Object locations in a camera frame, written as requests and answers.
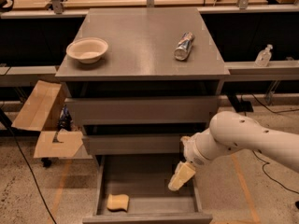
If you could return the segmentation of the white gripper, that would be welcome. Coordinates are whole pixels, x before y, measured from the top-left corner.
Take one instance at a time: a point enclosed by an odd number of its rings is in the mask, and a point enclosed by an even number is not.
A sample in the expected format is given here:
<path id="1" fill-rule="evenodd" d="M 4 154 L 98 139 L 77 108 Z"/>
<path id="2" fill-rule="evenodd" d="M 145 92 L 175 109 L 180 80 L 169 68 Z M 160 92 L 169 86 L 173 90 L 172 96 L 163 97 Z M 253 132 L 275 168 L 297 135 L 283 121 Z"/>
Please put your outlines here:
<path id="1" fill-rule="evenodd" d="M 194 175 L 195 168 L 208 163 L 198 150 L 195 138 L 189 136 L 181 136 L 180 142 L 183 145 L 183 156 L 186 162 L 180 161 L 172 175 L 168 188 L 172 191 L 178 191 L 186 184 Z"/>

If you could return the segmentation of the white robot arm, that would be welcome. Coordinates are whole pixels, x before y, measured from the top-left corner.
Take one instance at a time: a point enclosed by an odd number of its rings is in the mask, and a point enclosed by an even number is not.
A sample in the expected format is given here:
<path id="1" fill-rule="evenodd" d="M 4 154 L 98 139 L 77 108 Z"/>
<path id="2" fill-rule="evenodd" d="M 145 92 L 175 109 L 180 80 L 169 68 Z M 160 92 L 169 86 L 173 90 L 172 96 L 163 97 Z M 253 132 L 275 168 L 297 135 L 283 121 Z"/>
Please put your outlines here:
<path id="1" fill-rule="evenodd" d="M 201 133 L 183 136 L 183 156 L 168 188 L 178 191 L 194 175 L 195 168 L 242 149 L 259 151 L 266 157 L 299 172 L 299 135 L 271 130 L 255 119 L 231 111 L 217 113 Z"/>

